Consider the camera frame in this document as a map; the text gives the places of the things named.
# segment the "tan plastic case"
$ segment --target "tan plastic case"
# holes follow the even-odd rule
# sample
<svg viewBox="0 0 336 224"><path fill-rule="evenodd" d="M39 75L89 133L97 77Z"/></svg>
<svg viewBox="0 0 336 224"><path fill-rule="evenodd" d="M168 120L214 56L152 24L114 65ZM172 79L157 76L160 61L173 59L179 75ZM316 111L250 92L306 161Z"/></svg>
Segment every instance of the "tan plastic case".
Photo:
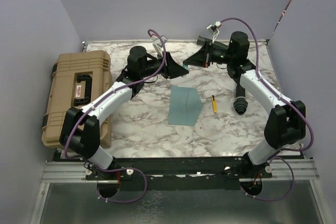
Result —
<svg viewBox="0 0 336 224"><path fill-rule="evenodd" d="M64 149L59 137L67 110L94 101L111 87L110 66L110 56L102 50L59 56L52 68L53 82L43 118L42 142L45 146ZM111 147L111 117L100 127L100 145Z"/></svg>

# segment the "black rubber object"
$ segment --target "black rubber object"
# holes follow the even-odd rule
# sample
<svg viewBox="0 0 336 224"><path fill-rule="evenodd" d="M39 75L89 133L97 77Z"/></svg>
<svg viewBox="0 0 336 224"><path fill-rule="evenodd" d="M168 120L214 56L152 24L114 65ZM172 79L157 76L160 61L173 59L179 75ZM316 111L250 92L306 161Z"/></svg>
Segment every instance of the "black rubber object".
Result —
<svg viewBox="0 0 336 224"><path fill-rule="evenodd" d="M77 75L77 83L85 81L84 98L74 99L73 106L77 107L80 105L86 105L91 102L91 89L92 89L92 77L89 74L79 74Z"/></svg>
<svg viewBox="0 0 336 224"><path fill-rule="evenodd" d="M245 98L237 98L236 101L233 103L233 107L235 108L235 111L239 114L242 115L246 112L247 110L247 101Z"/></svg>

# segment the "case handle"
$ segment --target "case handle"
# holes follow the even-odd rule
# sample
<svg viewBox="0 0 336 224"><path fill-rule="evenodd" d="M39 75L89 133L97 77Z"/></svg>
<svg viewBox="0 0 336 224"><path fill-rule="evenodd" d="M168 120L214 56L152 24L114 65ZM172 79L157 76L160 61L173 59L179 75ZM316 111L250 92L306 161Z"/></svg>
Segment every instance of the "case handle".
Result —
<svg viewBox="0 0 336 224"><path fill-rule="evenodd" d="M89 74L79 74L77 75L77 83L85 81L85 92L84 98L73 100L73 106L77 107L80 105L86 105L91 102L91 89L92 89L92 77Z"/></svg>

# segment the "bolt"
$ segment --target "bolt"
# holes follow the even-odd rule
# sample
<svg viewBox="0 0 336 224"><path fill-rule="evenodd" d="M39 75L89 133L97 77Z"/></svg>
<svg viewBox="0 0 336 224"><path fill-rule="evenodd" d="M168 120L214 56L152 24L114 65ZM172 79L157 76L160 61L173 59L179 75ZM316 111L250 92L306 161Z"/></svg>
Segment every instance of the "bolt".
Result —
<svg viewBox="0 0 336 224"><path fill-rule="evenodd" d="M270 167L269 165L265 167L265 172L267 173L271 173L272 172L272 167Z"/></svg>
<svg viewBox="0 0 336 224"><path fill-rule="evenodd" d="M132 169L127 169L126 170L126 173L127 173L127 175L129 175L129 176L131 176L132 174L133 174L133 170Z"/></svg>
<svg viewBox="0 0 336 224"><path fill-rule="evenodd" d="M89 176L89 175L91 175L91 174L92 174L92 171L91 171L91 170L89 170L89 169L86 169L86 170L85 170L85 174Z"/></svg>

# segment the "wire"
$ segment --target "wire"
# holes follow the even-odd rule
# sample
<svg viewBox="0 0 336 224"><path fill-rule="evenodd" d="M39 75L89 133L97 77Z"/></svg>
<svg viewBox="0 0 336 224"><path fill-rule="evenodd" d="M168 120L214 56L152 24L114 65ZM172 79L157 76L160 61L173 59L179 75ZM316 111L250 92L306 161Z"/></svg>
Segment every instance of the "wire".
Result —
<svg viewBox="0 0 336 224"><path fill-rule="evenodd" d="M245 195L246 195L247 197L250 197L250 198L252 198L252 199L257 199L257 200L260 200L260 201L273 202L273 201L280 201L280 200L283 200L283 199L287 198L287 197L292 193L292 191L293 191L293 189L294 189L294 185L295 185L295 177L294 177L293 169L292 169L292 167L290 167L290 165L288 164L288 162L287 162L286 160L284 160L282 157L273 157L272 159L270 159L270 160L268 161L268 163L269 163L269 164L272 163L272 161L275 160L275 159L279 159L279 160L283 161L283 162L288 166L288 168L289 168L289 170L290 170L290 173L292 174L292 183L291 183L291 186L290 186L290 189L288 190L288 192L287 192L285 195L281 196L280 198L276 198L276 199L266 199L266 198L256 197L256 196L253 196L253 195L251 195L251 194L248 194L248 193L243 189L243 187L240 186L241 190L245 193Z"/></svg>
<svg viewBox="0 0 336 224"><path fill-rule="evenodd" d="M227 69L227 68L220 68L220 67L218 66L218 63L216 63L216 66L217 66L219 69Z"/></svg>
<svg viewBox="0 0 336 224"><path fill-rule="evenodd" d="M257 52L257 58L256 58L256 73L257 73L257 77L259 79L259 81L265 85L265 87L272 93L274 94L280 101L284 102L286 105L290 106L298 115L299 117L305 122L306 126L308 127L308 130L309 130L309 133L310 133L310 142L309 144L305 147L305 148L300 148L300 149L292 149L292 148L282 148L280 149L281 151L293 151L293 152L304 152L306 150L308 150L314 143L314 132L313 132L313 129L310 125L310 123L308 122L308 120L305 118L305 116L293 105L291 104L290 102L286 101L284 98L281 97L281 95L279 95L276 90L270 86L265 80L264 78L262 77L261 73L259 72L259 47L258 47L258 40L256 38L256 35L255 33L253 32L252 28L245 22L243 21L242 19L240 18L225 18L223 20L221 20L220 22L223 23L225 21L228 21L228 20L237 20L237 21L240 21L242 23L244 23L247 28L250 30L252 36L253 36L253 39L254 39L254 42L256 44L256 52Z"/></svg>
<svg viewBox="0 0 336 224"><path fill-rule="evenodd" d="M145 81L144 83L149 84L149 83L155 83L158 80L159 76L156 76L156 79L154 81Z"/></svg>
<svg viewBox="0 0 336 224"><path fill-rule="evenodd" d="M118 173L118 185L120 185L120 172L117 173Z"/></svg>
<svg viewBox="0 0 336 224"><path fill-rule="evenodd" d="M260 182L261 182L261 174L258 173L257 177L254 179L253 184L256 185L257 184L257 179L260 177Z"/></svg>
<svg viewBox="0 0 336 224"><path fill-rule="evenodd" d="M85 163L83 164L83 166L84 166L85 169L92 171L92 168L91 168L90 163L85 162Z"/></svg>
<svg viewBox="0 0 336 224"><path fill-rule="evenodd" d="M103 96L103 97L102 97L96 104L94 104L90 109L88 109L88 110L87 110L87 111L86 111L86 112L79 118L79 120L75 123L75 125L74 125L74 127L72 128L72 130L71 130L71 132L70 132L70 135L69 135L69 137L68 137L68 139L67 139L66 145L65 145L65 147L64 147L64 155L65 155L65 157L66 157L67 159L71 159L71 157L68 156L69 145L70 145L71 139L72 139L72 137L74 136L74 133L75 133L76 129L78 128L78 126L80 125L80 123L81 123L81 122L83 121L83 119L84 119L84 118L85 118L85 117L92 111L92 108L98 106L100 103L102 103L103 101L105 101L105 99L106 99L107 97L109 97L110 95L112 95L113 93L116 93L117 91L119 91L119 90L121 90L121 89L123 89L123 88L130 87L130 86L139 84L139 83L141 83L141 82L145 82L145 81L147 81L148 79L153 78L153 77L155 77L158 73L160 73L161 69L163 68L163 66L165 65L165 62L166 62L166 55L167 55L167 53L166 53L166 46L165 46L164 41L162 40L161 36L160 36L155 30L153 30L153 29L149 29L149 30L147 31L147 33L148 33L148 35L149 35L150 37L152 37L153 34L156 35L157 38L158 38L158 39L160 40L160 42L161 42L162 49L163 49L163 60L162 60L162 63L160 64L159 68L158 68L154 73L152 73L150 76L148 76L148 77L146 77L146 78L144 78L144 79L142 79L142 80L135 81L135 82L132 82L132 83L128 83L128 84L125 84L125 85L123 85L123 86L120 86L120 87L116 88L115 90L111 90L111 91L108 92L106 95L104 95L104 96ZM99 196L100 196L101 198L103 198L103 199L105 199L105 200L107 200L107 201L110 201L110 202L115 202L115 203L132 203L132 202L135 202L135 201L141 199L141 198L144 196L144 194L146 193L146 190L147 190L147 179L146 179L146 176L144 175L144 173L143 173L141 170L139 170L139 169L137 169L137 168L134 168L134 167L130 167L130 168L120 168L120 169L113 169L113 170L105 170L105 169L100 168L100 167L97 166L97 165L94 165L94 167L95 167L96 169L101 170L101 171L106 172L106 173L115 173L115 172L120 172L120 171L122 171L122 170L132 169L132 170L135 170L135 171L139 172L139 173L142 175L142 177L143 177L143 179L144 179L144 181L145 181L145 186L144 186L143 192L141 193L140 196L138 196L138 197L135 198L135 199L132 199L132 200L126 200L126 201L114 200L114 199L110 199L110 198L106 199L106 198L103 198L103 197L100 195L99 191L97 191L97 193L99 194Z"/></svg>

